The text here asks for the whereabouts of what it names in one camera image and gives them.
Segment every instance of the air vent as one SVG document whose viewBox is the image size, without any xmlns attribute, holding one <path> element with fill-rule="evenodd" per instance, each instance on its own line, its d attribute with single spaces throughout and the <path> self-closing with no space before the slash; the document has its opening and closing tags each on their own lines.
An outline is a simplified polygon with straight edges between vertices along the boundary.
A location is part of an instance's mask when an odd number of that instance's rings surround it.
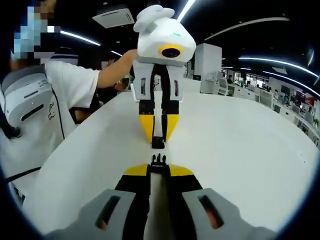
<svg viewBox="0 0 320 240">
<path fill-rule="evenodd" d="M 112 6 L 99 10 L 97 15 L 92 19 L 105 29 L 135 23 L 130 10 L 125 5 Z"/>
</svg>

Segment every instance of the white t-shirt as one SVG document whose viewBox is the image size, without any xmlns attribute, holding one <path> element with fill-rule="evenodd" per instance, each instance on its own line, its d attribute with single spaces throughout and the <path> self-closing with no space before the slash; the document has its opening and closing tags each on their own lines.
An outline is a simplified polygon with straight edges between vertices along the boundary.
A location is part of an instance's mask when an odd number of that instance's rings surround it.
<svg viewBox="0 0 320 240">
<path fill-rule="evenodd" d="M 63 133 L 67 137 L 76 128 L 69 109 L 88 108 L 91 104 L 99 71 L 48 61 L 45 72 L 57 99 L 52 95 L 50 103 L 28 118 L 20 127 L 21 137 L 8 139 L 0 130 L 0 164 L 6 177 L 41 167 L 64 140 Z M 31 173 L 13 183 L 26 193 L 37 174 Z"/>
</svg>

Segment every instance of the black ceiling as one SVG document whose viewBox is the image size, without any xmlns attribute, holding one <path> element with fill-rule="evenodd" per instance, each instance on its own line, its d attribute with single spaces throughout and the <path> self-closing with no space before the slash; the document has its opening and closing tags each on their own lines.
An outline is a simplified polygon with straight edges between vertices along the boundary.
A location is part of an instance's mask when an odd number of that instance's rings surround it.
<svg viewBox="0 0 320 240">
<path fill-rule="evenodd" d="M 163 7 L 176 11 L 174 18 L 188 0 L 161 0 Z M 138 34 L 133 25 L 118 26 L 104 29 L 92 17 L 99 9 L 106 6 L 125 4 L 134 19 L 151 1 L 147 0 L 57 0 L 55 25 L 61 29 L 92 39 L 121 54 L 137 47 Z M 275 73 L 272 67 L 283 67 L 276 63 L 261 61 L 239 61 L 238 57 L 262 57 L 290 62 L 319 74 L 320 41 L 317 38 L 317 8 L 315 3 L 307 1 L 293 3 L 288 0 L 196 0 L 192 8 L 182 20 L 184 27 L 190 32 L 197 44 L 207 43 L 222 47 L 224 66 L 251 68 L 250 72 L 263 75 L 262 71 Z M 221 30 L 248 21 L 282 17 L 290 21 L 269 21 L 254 23 L 219 34 L 209 40 L 205 39 Z M 97 48 L 95 45 L 83 43 L 68 36 L 56 38 L 57 45 L 76 48 L 90 53 Z M 314 51 L 313 62 L 308 61 Z M 289 66 L 285 67 L 289 78 L 320 90 L 320 81 L 314 86 L 317 77 Z"/>
</svg>

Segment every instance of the robot eye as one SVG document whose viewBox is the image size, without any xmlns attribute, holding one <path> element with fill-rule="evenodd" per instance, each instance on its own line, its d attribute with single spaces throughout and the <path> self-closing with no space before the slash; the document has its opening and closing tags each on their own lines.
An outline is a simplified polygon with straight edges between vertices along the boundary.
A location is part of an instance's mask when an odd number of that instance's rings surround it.
<svg viewBox="0 0 320 240">
<path fill-rule="evenodd" d="M 159 48 L 159 54 L 169 59 L 178 57 L 182 52 L 183 49 L 178 44 L 166 44 Z"/>
<path fill-rule="evenodd" d="M 180 55 L 180 51 L 176 48 L 164 49 L 161 54 L 166 58 L 176 58 Z"/>
</svg>

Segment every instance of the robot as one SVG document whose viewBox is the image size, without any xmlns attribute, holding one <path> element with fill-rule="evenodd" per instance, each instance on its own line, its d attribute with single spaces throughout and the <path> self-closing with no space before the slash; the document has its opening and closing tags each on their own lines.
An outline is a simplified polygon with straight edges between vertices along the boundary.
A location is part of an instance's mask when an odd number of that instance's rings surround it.
<svg viewBox="0 0 320 240">
<path fill-rule="evenodd" d="M 106 189 L 83 206 L 78 218 L 46 240 L 142 240 L 150 210 L 151 173 L 165 179 L 168 211 L 176 240 L 272 240 L 277 234 L 241 218 L 236 205 L 211 188 L 203 188 L 194 173 L 166 163 L 166 155 L 150 164 L 127 169 L 115 189 Z"/>
<path fill-rule="evenodd" d="M 172 16 L 175 11 L 152 5 L 141 11 L 133 30 L 139 33 L 137 53 L 133 62 L 135 80 L 131 89 L 139 101 L 139 119 L 152 148 L 163 149 L 179 120 L 179 101 L 183 86 L 180 79 L 185 63 L 195 53 L 196 42 Z M 161 77 L 162 136 L 154 136 L 155 75 Z"/>
</svg>

